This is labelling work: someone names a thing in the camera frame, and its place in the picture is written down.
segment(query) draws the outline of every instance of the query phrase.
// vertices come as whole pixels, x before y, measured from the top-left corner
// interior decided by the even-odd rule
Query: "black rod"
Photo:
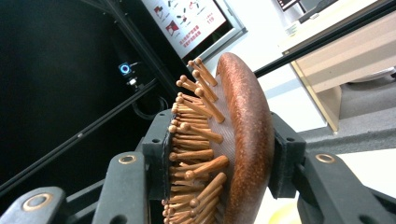
[[[103,7],[100,3],[97,3],[92,0],[80,0],[81,2],[90,5],[91,7],[95,7],[96,9],[99,9],[105,13],[111,13],[110,10],[108,10],[106,7]]]
[[[10,178],[6,183],[0,186],[0,197],[5,195],[7,192],[15,188],[17,185],[19,185],[23,180],[25,180],[27,177],[33,175],[37,171],[39,171],[41,168],[43,168],[45,165],[50,163],[51,161],[55,160],[57,157],[61,156],[64,154],[70,147],[78,143],[80,140],[85,138],[88,134],[92,133],[96,129],[98,129],[102,124],[107,122],[109,119],[113,118],[117,114],[119,114],[124,108],[129,106],[131,103],[142,97],[144,94],[147,92],[151,91],[156,87],[158,82],[156,79],[153,79],[150,81],[149,84],[147,84],[141,91],[135,93],[133,96],[122,102],[121,104],[117,105],[114,107],[112,110],[104,114],[101,118],[97,119],[94,121],[92,124],[87,126],[85,129],[82,131],[76,133],[74,136],[66,140],[64,143],[60,144],[58,147],[53,149],[51,152],[49,152],[47,155],[43,156],[40,158],[38,161],[35,161],[32,163],[30,166],[19,172],[17,175],[14,175],[12,178]]]
[[[268,73],[276,70],[277,68],[280,68],[281,66],[284,66],[288,63],[291,63],[292,61],[295,61],[306,54],[319,49],[327,44],[330,44],[334,40],[352,33],[353,31],[361,28],[362,26],[375,21],[383,16],[388,15],[390,12],[394,11],[396,8],[396,1],[386,1],[385,3],[381,4],[380,6],[371,9],[364,15],[359,16],[355,20],[342,25],[340,28],[324,35],[323,37],[319,38],[318,40],[313,41],[312,43],[309,43],[308,45],[301,47],[300,49],[297,49],[296,51],[284,55],[281,58],[274,60],[271,63],[268,63],[262,68],[259,68],[254,72],[256,77],[262,77],[267,75]]]
[[[177,95],[178,89],[175,85],[176,80],[172,79],[173,76],[170,74],[169,70],[163,65],[163,62],[139,32],[134,23],[129,20],[127,15],[120,9],[118,3],[114,0],[101,0],[101,2],[111,11],[117,25],[124,32],[158,81],[164,85],[164,88],[171,96]]]
[[[303,13],[306,13],[305,8],[304,8],[303,4],[301,4],[300,1],[298,1],[298,5],[300,6],[301,11],[302,11]]]

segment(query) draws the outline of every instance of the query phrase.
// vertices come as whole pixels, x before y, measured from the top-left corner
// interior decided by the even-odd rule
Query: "metal bolt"
[[[127,155],[127,156],[123,156],[119,158],[119,163],[121,164],[129,164],[129,163],[133,163],[137,160],[136,156],[133,155]]]
[[[324,162],[324,163],[334,163],[335,158],[331,155],[328,154],[318,154],[315,156],[318,161]]]
[[[26,212],[32,212],[46,206],[52,200],[52,195],[48,193],[37,194],[23,204],[22,208]]]

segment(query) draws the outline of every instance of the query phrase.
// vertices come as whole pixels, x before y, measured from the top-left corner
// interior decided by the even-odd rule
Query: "brush handle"
[[[268,185],[274,157],[271,113],[262,88],[248,66],[224,53],[220,76],[235,137],[235,165],[224,223],[254,223]]]

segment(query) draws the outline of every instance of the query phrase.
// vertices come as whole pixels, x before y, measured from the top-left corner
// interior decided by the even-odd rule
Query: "wooden bristle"
[[[201,68],[202,75],[204,76],[204,79],[211,85],[211,86],[217,86],[218,82],[213,78],[212,74],[210,74],[209,70],[207,70],[206,66],[202,62],[200,58],[197,58],[196,63],[198,66]]]
[[[198,84],[181,76],[179,87],[194,91],[199,98],[183,93],[177,95],[172,106],[175,118],[168,127],[172,134],[172,149],[169,153],[170,197],[163,200],[164,223],[214,223],[219,196],[227,177],[220,172],[229,161],[225,156],[214,159],[215,152],[211,142],[220,144],[223,136],[213,133],[208,120],[215,118],[222,123],[224,117],[212,102],[218,96],[206,84],[217,85],[202,61],[191,61],[189,65],[196,71],[194,77]],[[213,178],[214,172],[220,172]]]
[[[204,79],[201,77],[201,74],[199,71],[194,70],[192,71],[192,75],[199,81],[200,85],[204,89],[204,91],[208,94],[208,97],[211,99],[212,102],[216,102],[219,97],[210,89],[209,86],[207,86],[206,82]]]
[[[190,110],[194,111],[195,113],[197,113],[199,115],[203,115],[203,116],[206,116],[208,118],[212,118],[212,113],[210,113],[209,110],[207,110],[207,109],[205,109],[205,108],[203,108],[201,106],[195,105],[195,104],[193,104],[193,103],[191,103],[189,101],[185,101],[182,97],[178,96],[176,98],[176,102],[178,104],[186,105]]]
[[[211,111],[211,114],[213,115],[213,117],[215,117],[215,120],[216,120],[218,123],[222,123],[222,122],[225,120],[224,116],[223,116],[223,115],[221,114],[221,112],[216,108],[216,106],[213,105],[213,103],[210,102],[210,101],[206,98],[206,96],[205,96],[205,94],[204,94],[204,91],[203,91],[201,88],[197,88],[197,89],[195,90],[194,93],[202,99],[202,101],[203,101],[204,104],[208,107],[208,109]]]
[[[207,139],[209,139],[210,141],[214,141],[216,143],[222,143],[223,141],[223,136],[219,133],[212,133],[209,132],[207,130],[204,129],[200,129],[200,128],[196,128],[192,125],[190,125],[189,123],[183,122],[180,124],[180,129],[182,132],[191,132],[191,133],[195,133],[198,135],[201,135],[202,137],[205,137]]]
[[[198,175],[207,174],[225,168],[229,163],[230,162],[226,156],[219,156],[203,166],[187,171],[185,178],[186,180],[192,180]]]

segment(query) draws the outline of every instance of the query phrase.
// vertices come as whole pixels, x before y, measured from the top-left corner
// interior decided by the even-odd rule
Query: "blue light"
[[[120,71],[122,72],[122,74],[125,76],[129,73],[131,73],[131,68],[129,67],[128,63],[123,63],[119,66]]]

